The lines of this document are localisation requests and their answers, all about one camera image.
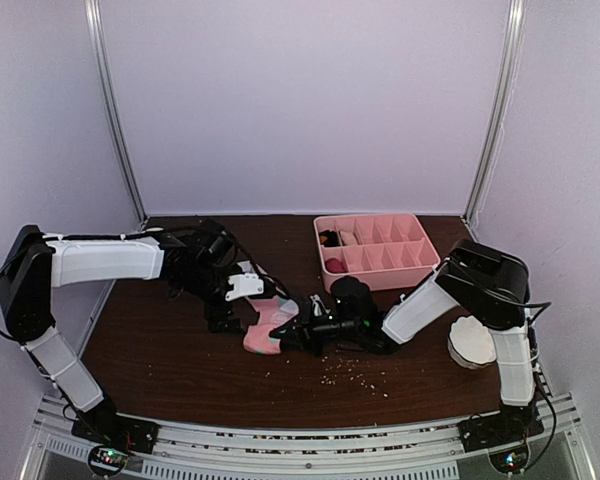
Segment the pink divided organizer tray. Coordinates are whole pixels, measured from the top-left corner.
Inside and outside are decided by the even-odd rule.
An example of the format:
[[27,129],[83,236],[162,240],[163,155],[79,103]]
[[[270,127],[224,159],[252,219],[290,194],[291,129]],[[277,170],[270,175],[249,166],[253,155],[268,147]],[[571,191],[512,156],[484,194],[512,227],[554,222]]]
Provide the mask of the pink divided organizer tray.
[[[411,213],[319,216],[313,220],[324,288],[350,275],[373,291],[416,286],[440,264],[440,257],[418,218]],[[355,231],[360,246],[324,248],[322,230]],[[329,258],[342,260],[348,272],[332,274],[325,268]]]

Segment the striped beige maroon sock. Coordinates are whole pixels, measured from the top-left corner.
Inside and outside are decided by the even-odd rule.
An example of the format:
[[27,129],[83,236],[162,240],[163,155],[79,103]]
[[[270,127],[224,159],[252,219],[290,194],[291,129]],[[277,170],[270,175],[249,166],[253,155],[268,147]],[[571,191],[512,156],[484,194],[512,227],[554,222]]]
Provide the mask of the striped beige maroon sock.
[[338,234],[342,246],[360,246],[363,244],[355,231],[339,230]]

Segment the pink patterned sock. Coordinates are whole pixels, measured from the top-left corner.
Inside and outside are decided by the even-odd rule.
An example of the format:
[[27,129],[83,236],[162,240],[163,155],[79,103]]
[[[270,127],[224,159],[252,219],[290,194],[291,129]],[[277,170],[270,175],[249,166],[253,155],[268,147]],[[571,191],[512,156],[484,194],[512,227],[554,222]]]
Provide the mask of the pink patterned sock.
[[293,299],[282,298],[268,282],[259,297],[246,297],[249,305],[258,314],[257,323],[249,325],[243,338],[243,347],[251,353],[277,355],[281,353],[281,340],[270,336],[270,332],[281,327],[299,313],[299,305]]

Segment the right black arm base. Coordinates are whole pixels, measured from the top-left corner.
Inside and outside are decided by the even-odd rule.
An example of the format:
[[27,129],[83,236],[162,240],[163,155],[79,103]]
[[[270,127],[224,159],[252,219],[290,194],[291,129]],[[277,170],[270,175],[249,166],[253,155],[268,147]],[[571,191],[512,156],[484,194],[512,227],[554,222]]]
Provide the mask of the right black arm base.
[[544,432],[540,418],[525,422],[502,412],[472,416],[459,422],[457,428],[466,452],[521,444],[529,437]]

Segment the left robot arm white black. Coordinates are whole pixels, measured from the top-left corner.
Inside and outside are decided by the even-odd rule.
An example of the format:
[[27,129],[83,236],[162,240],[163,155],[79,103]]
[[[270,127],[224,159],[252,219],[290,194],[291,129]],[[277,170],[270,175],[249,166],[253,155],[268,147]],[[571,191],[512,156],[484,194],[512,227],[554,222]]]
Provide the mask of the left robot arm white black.
[[67,285],[114,280],[162,280],[227,313],[233,301],[262,297],[275,284],[249,259],[226,263],[242,245],[221,224],[204,220],[179,229],[132,234],[61,235],[24,226],[0,268],[0,336],[19,344],[103,444],[117,442],[124,424],[115,403],[56,326],[51,292]]

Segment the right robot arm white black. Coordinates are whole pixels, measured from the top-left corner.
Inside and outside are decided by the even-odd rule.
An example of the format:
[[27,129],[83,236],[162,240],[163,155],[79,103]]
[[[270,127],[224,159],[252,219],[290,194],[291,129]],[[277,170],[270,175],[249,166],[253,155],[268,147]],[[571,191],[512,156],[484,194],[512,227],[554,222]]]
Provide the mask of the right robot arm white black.
[[518,257],[463,239],[408,295],[382,312],[370,287],[346,275],[331,286],[334,312],[305,300],[269,336],[321,354],[327,339],[346,339],[376,355],[394,352],[442,315],[462,308],[494,343],[503,412],[493,419],[499,440],[515,440],[531,424],[536,397],[532,326],[550,302],[530,300],[529,270]]

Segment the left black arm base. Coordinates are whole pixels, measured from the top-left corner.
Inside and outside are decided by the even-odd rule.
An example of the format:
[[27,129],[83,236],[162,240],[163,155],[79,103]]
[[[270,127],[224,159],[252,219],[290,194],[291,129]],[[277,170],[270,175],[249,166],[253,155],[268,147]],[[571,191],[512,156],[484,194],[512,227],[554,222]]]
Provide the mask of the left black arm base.
[[71,434],[94,443],[113,447],[128,453],[151,454],[158,437],[159,425],[155,422],[117,416],[103,427],[87,426],[75,420]]

